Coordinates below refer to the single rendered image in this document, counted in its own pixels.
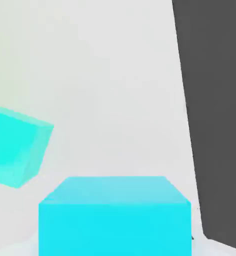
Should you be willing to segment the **small turquoise cube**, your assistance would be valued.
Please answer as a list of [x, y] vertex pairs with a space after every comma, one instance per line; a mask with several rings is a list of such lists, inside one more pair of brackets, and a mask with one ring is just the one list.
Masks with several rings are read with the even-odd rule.
[[39, 173], [53, 128], [0, 107], [0, 184], [20, 188]]

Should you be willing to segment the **small cyan cube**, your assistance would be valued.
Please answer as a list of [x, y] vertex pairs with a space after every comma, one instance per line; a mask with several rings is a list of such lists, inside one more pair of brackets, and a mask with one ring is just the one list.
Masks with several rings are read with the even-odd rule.
[[39, 203], [38, 256], [192, 256], [191, 203], [163, 176], [66, 178]]

